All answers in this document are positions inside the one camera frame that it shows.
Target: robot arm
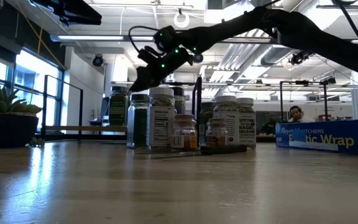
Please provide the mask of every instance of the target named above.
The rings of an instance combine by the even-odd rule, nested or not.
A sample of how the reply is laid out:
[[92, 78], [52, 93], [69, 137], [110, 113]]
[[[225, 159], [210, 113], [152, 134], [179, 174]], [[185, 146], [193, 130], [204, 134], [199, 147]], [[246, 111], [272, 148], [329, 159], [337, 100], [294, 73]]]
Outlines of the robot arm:
[[137, 68], [137, 80], [131, 86], [131, 91], [158, 86], [166, 76], [184, 63], [192, 64], [193, 56], [186, 49], [193, 54], [201, 54], [219, 41], [252, 29], [264, 30], [286, 47], [310, 50], [358, 72], [358, 45], [323, 32], [299, 12], [257, 7], [211, 27], [196, 27], [184, 31], [175, 31], [172, 26], [160, 29], [154, 35], [154, 42], [162, 53], [151, 47], [139, 51], [138, 57], [148, 65]]

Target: wooden table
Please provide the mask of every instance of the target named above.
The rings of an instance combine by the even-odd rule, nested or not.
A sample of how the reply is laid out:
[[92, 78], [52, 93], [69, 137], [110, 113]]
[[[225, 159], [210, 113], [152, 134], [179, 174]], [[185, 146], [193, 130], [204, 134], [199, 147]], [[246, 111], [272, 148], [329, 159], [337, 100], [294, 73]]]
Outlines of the wooden table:
[[106, 142], [0, 149], [0, 223], [358, 223], [358, 157], [148, 155]]

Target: glass jar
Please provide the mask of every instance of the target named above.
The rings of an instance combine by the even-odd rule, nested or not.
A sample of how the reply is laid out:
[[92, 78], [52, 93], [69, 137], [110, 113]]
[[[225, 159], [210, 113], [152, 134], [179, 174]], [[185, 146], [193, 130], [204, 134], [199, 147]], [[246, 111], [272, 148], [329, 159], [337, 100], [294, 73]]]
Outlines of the glass jar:
[[175, 97], [175, 109], [177, 114], [186, 113], [186, 98], [185, 90], [182, 87], [171, 87], [173, 95]]
[[200, 118], [199, 122], [199, 131], [200, 134], [200, 145], [205, 145], [205, 131], [206, 131], [206, 124], [208, 123], [209, 119], [214, 117], [214, 102], [202, 102], [201, 103], [201, 111], [200, 111]]
[[109, 105], [109, 124], [126, 126], [128, 113], [128, 90], [123, 86], [112, 86]]
[[147, 108], [149, 96], [146, 94], [131, 95], [128, 109], [127, 147], [146, 147]]
[[170, 88], [149, 89], [146, 144], [150, 152], [169, 152], [173, 132], [175, 99]]
[[237, 98], [239, 110], [239, 144], [248, 149], [256, 149], [256, 117], [252, 108], [254, 99]]
[[211, 118], [207, 123], [206, 146], [217, 147], [227, 145], [227, 129], [223, 118]]
[[197, 122], [191, 114], [175, 115], [173, 122], [173, 135], [171, 148], [176, 151], [196, 151], [197, 146]]
[[223, 118], [227, 128], [227, 144], [239, 144], [239, 110], [235, 96], [215, 97], [214, 118]]

